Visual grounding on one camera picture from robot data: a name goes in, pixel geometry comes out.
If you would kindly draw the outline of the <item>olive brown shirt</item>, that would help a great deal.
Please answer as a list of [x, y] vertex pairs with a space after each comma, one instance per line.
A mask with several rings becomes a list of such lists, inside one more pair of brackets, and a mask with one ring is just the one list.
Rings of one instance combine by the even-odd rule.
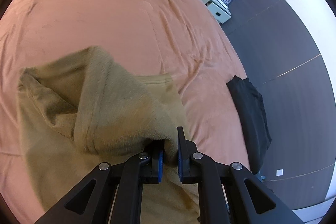
[[198, 190], [177, 174], [178, 127], [189, 133], [169, 75], [134, 76], [100, 47], [21, 71], [17, 113], [23, 157], [49, 210], [101, 162], [118, 164], [163, 140], [159, 185], [143, 189], [142, 223], [197, 223]]

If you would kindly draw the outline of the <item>black folded garment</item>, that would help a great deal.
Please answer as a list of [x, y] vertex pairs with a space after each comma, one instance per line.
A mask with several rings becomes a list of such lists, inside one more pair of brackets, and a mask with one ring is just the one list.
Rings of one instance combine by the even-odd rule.
[[234, 76], [227, 83], [227, 87], [239, 115], [250, 170], [257, 174], [272, 142], [263, 97], [249, 79]]

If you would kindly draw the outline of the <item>orange-brown bed blanket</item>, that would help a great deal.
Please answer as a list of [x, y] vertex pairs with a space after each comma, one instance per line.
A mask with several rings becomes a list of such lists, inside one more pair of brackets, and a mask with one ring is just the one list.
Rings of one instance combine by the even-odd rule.
[[13, 0], [1, 19], [1, 194], [20, 223], [46, 211], [30, 182], [17, 113], [19, 76], [90, 47], [134, 76], [169, 75], [198, 150], [248, 165], [227, 87], [244, 68], [201, 0]]

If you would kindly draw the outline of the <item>white storage cabinet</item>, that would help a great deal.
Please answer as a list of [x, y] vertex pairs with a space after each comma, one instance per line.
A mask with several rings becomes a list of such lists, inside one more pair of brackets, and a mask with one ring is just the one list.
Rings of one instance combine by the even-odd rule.
[[219, 3], [218, 0], [201, 0], [201, 1], [206, 5], [210, 13], [217, 20], [217, 22], [222, 24], [231, 19], [231, 13], [228, 10], [228, 8]]

